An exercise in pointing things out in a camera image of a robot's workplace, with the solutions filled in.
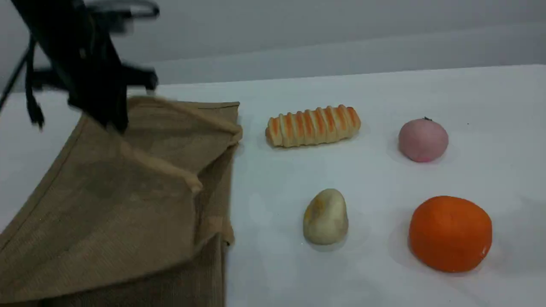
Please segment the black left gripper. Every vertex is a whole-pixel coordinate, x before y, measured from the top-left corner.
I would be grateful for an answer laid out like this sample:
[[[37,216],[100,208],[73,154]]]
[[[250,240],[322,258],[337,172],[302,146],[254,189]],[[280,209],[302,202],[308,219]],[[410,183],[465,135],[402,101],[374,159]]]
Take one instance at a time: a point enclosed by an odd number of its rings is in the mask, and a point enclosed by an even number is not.
[[[68,104],[92,117],[104,128],[128,128],[129,86],[155,90],[153,69],[123,64],[107,30],[101,26],[44,26],[32,40],[51,62],[50,68],[32,69],[32,89],[45,87],[69,93]]]

